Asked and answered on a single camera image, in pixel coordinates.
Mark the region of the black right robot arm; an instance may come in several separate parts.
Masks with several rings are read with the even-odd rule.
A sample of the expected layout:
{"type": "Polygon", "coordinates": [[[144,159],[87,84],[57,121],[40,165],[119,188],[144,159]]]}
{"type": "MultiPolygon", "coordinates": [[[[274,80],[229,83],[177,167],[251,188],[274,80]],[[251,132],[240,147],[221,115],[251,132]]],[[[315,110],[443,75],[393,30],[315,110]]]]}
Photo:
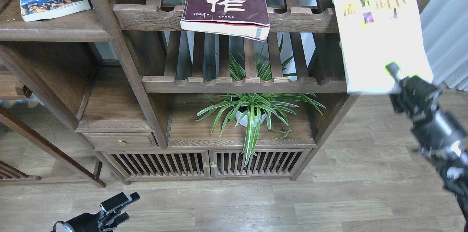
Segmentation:
{"type": "Polygon", "coordinates": [[[386,66],[398,91],[390,95],[393,110],[412,120],[411,132],[419,152],[437,170],[444,189],[453,192],[463,216],[467,217],[467,132],[456,117],[440,109],[442,89],[417,75],[403,75],[395,62],[386,66]]]}

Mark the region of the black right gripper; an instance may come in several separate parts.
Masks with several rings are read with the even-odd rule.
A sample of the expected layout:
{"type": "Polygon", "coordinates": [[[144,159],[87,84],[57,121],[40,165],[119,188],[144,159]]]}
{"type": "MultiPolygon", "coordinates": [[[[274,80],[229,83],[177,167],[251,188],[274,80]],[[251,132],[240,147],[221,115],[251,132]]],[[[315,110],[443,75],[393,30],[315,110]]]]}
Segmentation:
{"type": "Polygon", "coordinates": [[[440,109],[438,98],[442,90],[417,76],[401,78],[396,62],[385,68],[399,89],[390,95],[393,109],[412,120],[411,132],[420,144],[421,153],[427,158],[467,159],[464,145],[467,132],[451,112],[440,109]]]}

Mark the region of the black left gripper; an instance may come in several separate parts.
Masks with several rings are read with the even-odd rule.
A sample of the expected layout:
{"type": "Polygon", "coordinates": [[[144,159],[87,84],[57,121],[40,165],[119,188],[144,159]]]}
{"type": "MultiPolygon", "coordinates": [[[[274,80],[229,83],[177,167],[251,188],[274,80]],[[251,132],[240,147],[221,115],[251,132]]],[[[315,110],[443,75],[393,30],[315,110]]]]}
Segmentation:
{"type": "MultiPolygon", "coordinates": [[[[127,207],[134,201],[138,201],[140,195],[134,192],[130,195],[126,195],[123,192],[114,195],[113,197],[103,201],[100,204],[101,212],[103,213],[117,213],[127,207]]],[[[111,219],[106,222],[106,228],[104,227],[104,217],[96,213],[94,215],[90,213],[83,213],[76,216],[68,221],[57,221],[55,222],[52,231],[53,232],[113,232],[121,223],[130,219],[127,212],[122,213],[118,216],[112,215],[111,219]]]]}

